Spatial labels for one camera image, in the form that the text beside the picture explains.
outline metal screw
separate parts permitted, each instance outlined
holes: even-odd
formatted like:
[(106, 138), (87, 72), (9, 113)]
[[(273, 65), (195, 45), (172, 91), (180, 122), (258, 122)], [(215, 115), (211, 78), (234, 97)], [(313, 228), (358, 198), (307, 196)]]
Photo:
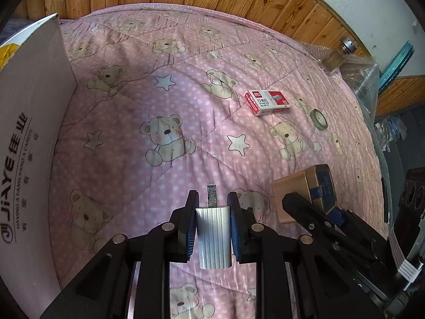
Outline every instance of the metal screw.
[(116, 234), (112, 238), (112, 242), (116, 243), (116, 244), (122, 243), (122, 242), (124, 242), (124, 240), (125, 240), (125, 235), (123, 235), (123, 234)]
[(260, 231), (263, 231), (264, 230), (264, 226), (262, 224), (260, 224), (260, 223), (254, 223), (251, 226), (251, 229), (254, 230), (254, 231), (260, 232)]
[(171, 222), (167, 222), (167, 223), (164, 223), (163, 225), (162, 225), (162, 230), (165, 230), (165, 231), (171, 231), (171, 230), (173, 230), (174, 229), (174, 224), (173, 223), (171, 223)]
[(313, 243), (313, 238), (310, 235), (301, 236), (301, 242), (305, 245), (309, 245)]

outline teal object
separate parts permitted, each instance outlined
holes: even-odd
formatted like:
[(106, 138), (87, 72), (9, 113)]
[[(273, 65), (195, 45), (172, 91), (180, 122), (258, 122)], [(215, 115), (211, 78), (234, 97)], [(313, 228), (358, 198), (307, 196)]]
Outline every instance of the teal object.
[(380, 95), (387, 88), (389, 84), (399, 75), (407, 61), (412, 57), (415, 50), (413, 44), (407, 41), (401, 48), (392, 63), (388, 66), (387, 70), (379, 78), (378, 95)]

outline tape roll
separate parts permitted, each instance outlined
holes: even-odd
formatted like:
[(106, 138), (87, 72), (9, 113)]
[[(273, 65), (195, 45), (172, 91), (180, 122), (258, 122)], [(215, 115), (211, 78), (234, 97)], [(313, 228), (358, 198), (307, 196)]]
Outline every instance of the tape roll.
[(322, 114), (321, 111), (317, 109), (313, 109), (310, 112), (310, 118), (313, 121), (313, 125), (319, 130), (324, 131), (328, 128), (328, 122), (326, 121), (325, 116)]

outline cardboard box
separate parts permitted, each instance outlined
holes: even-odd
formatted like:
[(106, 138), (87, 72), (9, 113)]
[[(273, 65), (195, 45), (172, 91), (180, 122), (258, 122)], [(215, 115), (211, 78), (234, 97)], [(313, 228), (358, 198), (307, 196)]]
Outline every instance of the cardboard box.
[(48, 223), (54, 146), (76, 87), (57, 14), (7, 40), (0, 70), (0, 275), (29, 319), (60, 292)]
[(283, 93), (276, 90), (249, 90), (245, 98), (256, 116), (284, 113), (291, 107)]

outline pink quilt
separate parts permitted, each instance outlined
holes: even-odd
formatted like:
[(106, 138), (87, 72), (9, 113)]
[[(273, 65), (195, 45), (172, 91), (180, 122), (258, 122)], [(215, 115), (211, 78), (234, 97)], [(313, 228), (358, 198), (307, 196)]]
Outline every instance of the pink quilt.
[[(78, 81), (50, 182), (52, 254), (62, 287), (117, 233), (146, 234), (185, 204), (235, 190), (280, 234), (271, 182), (329, 164), (338, 204), (378, 231), (383, 194), (361, 110), (340, 74), (328, 77), (297, 42), (196, 7), (145, 4), (62, 22)], [(280, 90), (288, 113), (255, 117), (244, 94)], [(172, 318), (254, 318), (254, 265), (171, 266)]]

